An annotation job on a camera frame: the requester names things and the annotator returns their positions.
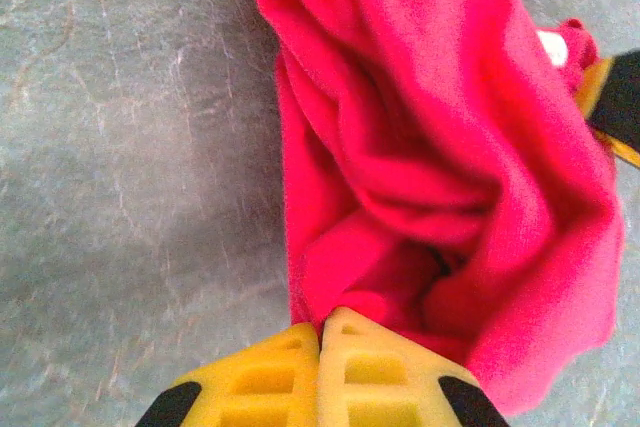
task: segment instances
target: gray marble surface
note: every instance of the gray marble surface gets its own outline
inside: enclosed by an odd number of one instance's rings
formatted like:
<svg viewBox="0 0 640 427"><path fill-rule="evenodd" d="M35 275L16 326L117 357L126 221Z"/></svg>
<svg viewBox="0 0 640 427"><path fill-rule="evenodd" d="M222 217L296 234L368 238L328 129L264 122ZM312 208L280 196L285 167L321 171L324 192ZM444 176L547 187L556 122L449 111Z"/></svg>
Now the gray marble surface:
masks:
<svg viewBox="0 0 640 427"><path fill-rule="evenodd" d="M640 46L640 0L525 0ZM133 424L288 324L275 39L252 0L0 0L0 425ZM618 329L514 426L640 425L640 172Z"/></svg>

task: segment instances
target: gray floor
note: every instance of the gray floor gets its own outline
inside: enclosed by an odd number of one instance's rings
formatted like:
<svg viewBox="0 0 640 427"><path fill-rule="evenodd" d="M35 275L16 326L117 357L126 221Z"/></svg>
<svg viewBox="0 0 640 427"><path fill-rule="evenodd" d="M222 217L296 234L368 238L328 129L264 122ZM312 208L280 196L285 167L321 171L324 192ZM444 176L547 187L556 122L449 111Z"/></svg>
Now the gray floor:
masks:
<svg viewBox="0 0 640 427"><path fill-rule="evenodd" d="M640 46L640 0L525 0ZM0 424L131 425L288 323L275 42L251 0L0 0ZM513 425L640 425L640 172L618 330Z"/></svg>

